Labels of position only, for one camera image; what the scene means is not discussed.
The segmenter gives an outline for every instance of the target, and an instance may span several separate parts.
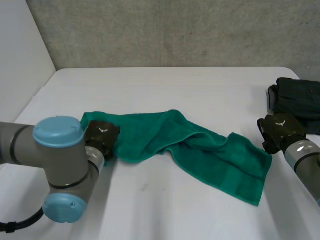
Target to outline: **robotic arm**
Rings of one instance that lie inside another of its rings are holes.
[[[290,114],[267,115],[258,120],[269,154],[282,151],[304,186],[320,206],[320,148],[306,138],[306,132]]]
[[[44,214],[57,223],[74,223],[84,214],[120,128],[92,121],[86,132],[68,116],[36,126],[0,122],[0,164],[42,168],[50,186]]]

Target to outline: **wall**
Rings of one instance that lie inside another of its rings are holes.
[[[320,76],[317,0],[27,0],[57,69],[280,66]]]
[[[13,122],[56,72],[25,0],[0,0],[0,122]]]

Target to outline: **white wall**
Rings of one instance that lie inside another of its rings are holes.
[[[14,122],[56,72],[25,0],[0,0],[0,121]]]

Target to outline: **towel fold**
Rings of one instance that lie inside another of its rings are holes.
[[[113,115],[86,112],[83,130],[90,121],[120,127],[115,155],[127,163],[140,163],[169,151],[176,164],[201,182],[242,201],[258,206],[272,156],[247,138],[228,138],[188,121],[179,111]]]

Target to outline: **folded cloth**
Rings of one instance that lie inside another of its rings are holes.
[[[140,163],[169,151],[176,164],[201,182],[258,206],[272,156],[247,138],[228,138],[189,122],[179,111],[113,115],[87,112],[81,125],[106,121],[120,127],[114,154]]]
[[[281,77],[268,92],[271,110],[293,115],[307,134],[320,135],[320,82]]]

